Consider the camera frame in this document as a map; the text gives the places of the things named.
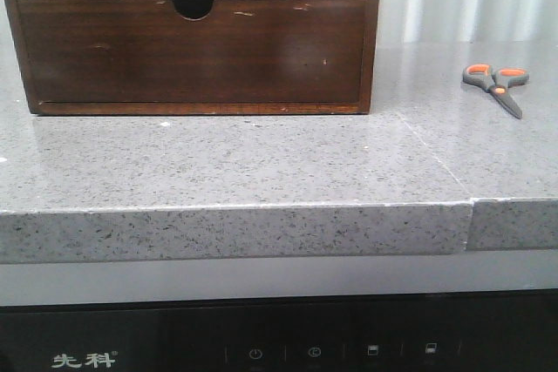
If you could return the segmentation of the grey orange scissors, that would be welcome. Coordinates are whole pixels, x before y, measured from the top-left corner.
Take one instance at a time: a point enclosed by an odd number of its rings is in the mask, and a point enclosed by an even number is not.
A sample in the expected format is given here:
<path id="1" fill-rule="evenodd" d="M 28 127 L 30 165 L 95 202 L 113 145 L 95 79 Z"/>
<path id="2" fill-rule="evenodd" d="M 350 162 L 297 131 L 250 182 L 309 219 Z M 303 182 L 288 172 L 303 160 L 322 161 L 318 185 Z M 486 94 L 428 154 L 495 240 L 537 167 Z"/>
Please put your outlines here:
<path id="1" fill-rule="evenodd" d="M 489 93 L 513 117 L 523 118 L 522 110 L 512 98 L 509 89 L 516 85 L 524 85 L 529 80 L 526 70 L 520 68 L 494 70 L 489 64 L 472 64 L 463 70 L 462 79 L 464 83 L 477 86 Z"/>

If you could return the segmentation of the dark wooden drawer cabinet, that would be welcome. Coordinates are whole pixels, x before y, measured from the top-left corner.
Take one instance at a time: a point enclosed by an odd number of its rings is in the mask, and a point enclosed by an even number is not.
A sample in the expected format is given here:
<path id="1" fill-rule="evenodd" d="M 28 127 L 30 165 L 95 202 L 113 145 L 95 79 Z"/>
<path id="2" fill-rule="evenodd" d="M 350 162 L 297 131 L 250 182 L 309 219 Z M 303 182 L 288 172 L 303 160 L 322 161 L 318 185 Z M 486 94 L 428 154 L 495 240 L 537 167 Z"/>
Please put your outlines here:
<path id="1" fill-rule="evenodd" d="M 41 115 L 233 115 L 233 114 L 360 114 L 371 107 L 371 85 L 378 27 L 379 0 L 364 0 L 364 38 L 358 97 L 350 102 L 178 103 L 178 102 L 44 102 L 31 74 L 21 23 L 19 0 L 5 0 L 17 60 L 30 110 Z M 204 18 L 214 0 L 174 0 L 177 12 L 191 20 Z"/>

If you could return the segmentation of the dark wooden lower drawer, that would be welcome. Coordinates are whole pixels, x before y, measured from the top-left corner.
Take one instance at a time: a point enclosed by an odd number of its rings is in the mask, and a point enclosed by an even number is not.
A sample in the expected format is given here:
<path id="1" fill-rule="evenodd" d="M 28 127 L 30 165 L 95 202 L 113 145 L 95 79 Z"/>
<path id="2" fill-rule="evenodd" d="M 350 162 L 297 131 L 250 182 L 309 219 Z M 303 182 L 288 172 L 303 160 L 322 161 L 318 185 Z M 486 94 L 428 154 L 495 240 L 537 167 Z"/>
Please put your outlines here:
<path id="1" fill-rule="evenodd" d="M 364 0 L 19 0 L 44 102 L 350 102 Z"/>

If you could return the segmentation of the black appliance control panel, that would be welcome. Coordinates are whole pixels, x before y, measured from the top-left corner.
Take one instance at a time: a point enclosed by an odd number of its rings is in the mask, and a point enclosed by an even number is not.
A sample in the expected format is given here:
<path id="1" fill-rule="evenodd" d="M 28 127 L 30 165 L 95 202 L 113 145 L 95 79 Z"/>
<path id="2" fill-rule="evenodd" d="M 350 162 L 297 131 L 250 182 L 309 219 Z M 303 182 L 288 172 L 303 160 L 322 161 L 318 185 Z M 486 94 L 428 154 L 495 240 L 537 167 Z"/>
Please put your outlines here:
<path id="1" fill-rule="evenodd" d="M 4 371 L 554 371 L 555 290 L 4 307 Z"/>

